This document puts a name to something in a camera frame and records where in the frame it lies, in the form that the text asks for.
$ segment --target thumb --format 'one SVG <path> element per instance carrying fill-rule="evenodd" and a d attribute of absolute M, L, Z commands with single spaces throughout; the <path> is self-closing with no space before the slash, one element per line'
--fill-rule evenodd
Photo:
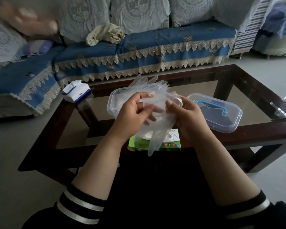
<path fill-rule="evenodd" d="M 146 106 L 143 111 L 141 111 L 138 115 L 140 116 L 140 120 L 142 120 L 142 122 L 145 122 L 145 120 L 147 120 L 148 117 L 150 117 L 150 115 L 153 113 L 155 109 L 155 106 L 150 104 L 148 106 Z"/>
<path fill-rule="evenodd" d="M 166 107 L 169 112 L 176 114 L 178 117 L 182 116 L 186 111 L 183 107 L 180 107 L 178 104 L 172 102 L 171 100 L 166 101 Z"/>

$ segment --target purple and white pillow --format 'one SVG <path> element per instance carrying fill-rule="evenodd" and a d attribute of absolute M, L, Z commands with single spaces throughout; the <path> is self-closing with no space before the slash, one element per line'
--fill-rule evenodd
<path fill-rule="evenodd" d="M 28 42 L 17 51 L 16 55 L 24 57 L 45 54 L 51 49 L 53 44 L 54 42 L 51 40 L 36 40 Z"/>

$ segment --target forearm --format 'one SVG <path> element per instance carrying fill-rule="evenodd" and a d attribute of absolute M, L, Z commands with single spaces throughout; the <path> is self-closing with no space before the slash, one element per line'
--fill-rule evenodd
<path fill-rule="evenodd" d="M 108 133 L 95 148 L 72 184 L 95 198 L 107 200 L 123 143 Z"/>
<path fill-rule="evenodd" d="M 218 206 L 244 202 L 259 194 L 260 189 L 212 133 L 195 143 L 194 147 Z"/>

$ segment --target person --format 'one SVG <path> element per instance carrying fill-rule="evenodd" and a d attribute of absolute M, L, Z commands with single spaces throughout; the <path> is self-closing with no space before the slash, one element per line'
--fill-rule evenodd
<path fill-rule="evenodd" d="M 122 146 L 147 118 L 155 120 L 151 116 L 156 107 L 143 108 L 139 103 L 152 95 L 138 92 L 124 103 L 59 201 L 30 217 L 23 229 L 117 225 L 286 228 L 286 204 L 274 205 L 266 198 L 214 136 L 198 105 L 183 96 L 183 107 L 167 100 L 166 108 L 177 115 L 176 124 L 193 145 L 199 163 L 141 166 L 134 162 L 118 168 Z"/>

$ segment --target black sleeve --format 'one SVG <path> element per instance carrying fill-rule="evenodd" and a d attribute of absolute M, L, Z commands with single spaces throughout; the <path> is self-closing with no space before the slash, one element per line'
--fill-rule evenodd
<path fill-rule="evenodd" d="M 93 228 L 99 222 L 105 203 L 70 185 L 54 207 L 37 212 L 22 228 Z"/>
<path fill-rule="evenodd" d="M 286 228 L 286 204 L 273 205 L 261 191 L 255 198 L 219 207 L 230 228 Z"/>

